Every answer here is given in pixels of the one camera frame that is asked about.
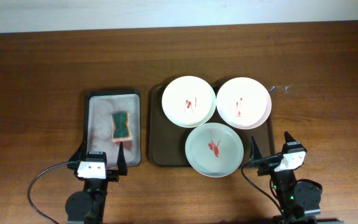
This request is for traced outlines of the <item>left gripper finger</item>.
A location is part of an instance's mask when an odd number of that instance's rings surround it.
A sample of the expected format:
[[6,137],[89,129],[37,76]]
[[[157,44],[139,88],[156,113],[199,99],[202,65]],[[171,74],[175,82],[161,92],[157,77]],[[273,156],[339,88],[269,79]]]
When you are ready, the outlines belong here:
[[118,152],[118,156],[117,156],[117,168],[119,170],[127,170],[126,159],[124,156],[123,142],[120,142],[120,145],[119,145],[119,152]]
[[79,148],[73,153],[73,155],[69,158],[69,161],[82,161],[86,154],[86,140],[83,140],[80,144]]

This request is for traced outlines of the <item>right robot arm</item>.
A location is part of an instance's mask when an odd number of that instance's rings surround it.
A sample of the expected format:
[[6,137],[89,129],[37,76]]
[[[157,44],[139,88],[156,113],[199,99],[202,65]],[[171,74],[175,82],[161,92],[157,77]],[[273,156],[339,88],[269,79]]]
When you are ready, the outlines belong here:
[[259,176],[269,175],[271,195],[256,186],[251,186],[266,195],[278,208],[280,214],[274,216],[274,223],[316,223],[321,213],[319,203],[323,187],[309,179],[297,179],[294,171],[304,164],[307,149],[295,140],[289,132],[284,132],[285,144],[282,151],[263,158],[255,139],[250,145],[250,161],[243,167],[258,168]]

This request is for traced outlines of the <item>green and orange sponge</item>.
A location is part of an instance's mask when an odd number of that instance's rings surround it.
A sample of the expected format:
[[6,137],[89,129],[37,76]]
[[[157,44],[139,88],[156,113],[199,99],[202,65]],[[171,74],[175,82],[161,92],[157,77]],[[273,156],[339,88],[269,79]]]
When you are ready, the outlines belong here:
[[127,141],[131,138],[129,129],[129,113],[127,111],[120,111],[112,115],[113,122],[113,141]]

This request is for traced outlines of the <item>pinkish white plate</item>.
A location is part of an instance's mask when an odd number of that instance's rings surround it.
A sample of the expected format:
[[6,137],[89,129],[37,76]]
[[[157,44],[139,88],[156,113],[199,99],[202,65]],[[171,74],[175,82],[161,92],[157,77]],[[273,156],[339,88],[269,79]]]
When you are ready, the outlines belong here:
[[220,87],[216,108],[228,125],[237,129],[254,129],[270,116],[272,100],[268,90],[257,80],[238,77]]

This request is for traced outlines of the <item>pale grey plate front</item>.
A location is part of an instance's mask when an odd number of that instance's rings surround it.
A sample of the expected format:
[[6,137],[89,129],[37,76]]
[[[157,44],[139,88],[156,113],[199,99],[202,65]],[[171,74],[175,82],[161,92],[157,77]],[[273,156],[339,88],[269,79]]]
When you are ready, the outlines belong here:
[[186,158],[197,172],[208,177],[225,177],[237,170],[244,157],[239,135],[221,123],[205,123],[188,135]]

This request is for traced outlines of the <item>cream plate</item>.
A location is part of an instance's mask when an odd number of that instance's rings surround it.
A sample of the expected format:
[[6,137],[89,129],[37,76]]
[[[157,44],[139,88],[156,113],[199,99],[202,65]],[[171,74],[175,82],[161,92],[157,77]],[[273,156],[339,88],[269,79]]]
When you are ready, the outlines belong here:
[[202,78],[183,76],[171,81],[163,91],[162,109],[175,125],[195,128],[207,122],[216,109],[216,94]]

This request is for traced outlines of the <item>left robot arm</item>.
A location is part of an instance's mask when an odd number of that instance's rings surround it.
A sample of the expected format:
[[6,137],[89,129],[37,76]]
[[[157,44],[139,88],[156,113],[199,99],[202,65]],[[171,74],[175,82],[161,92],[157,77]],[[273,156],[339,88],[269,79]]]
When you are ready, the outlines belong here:
[[123,143],[119,143],[117,169],[108,170],[107,155],[103,151],[90,151],[75,165],[74,175],[84,182],[83,190],[69,196],[65,204],[68,223],[102,223],[108,194],[108,183],[119,182],[127,175]]

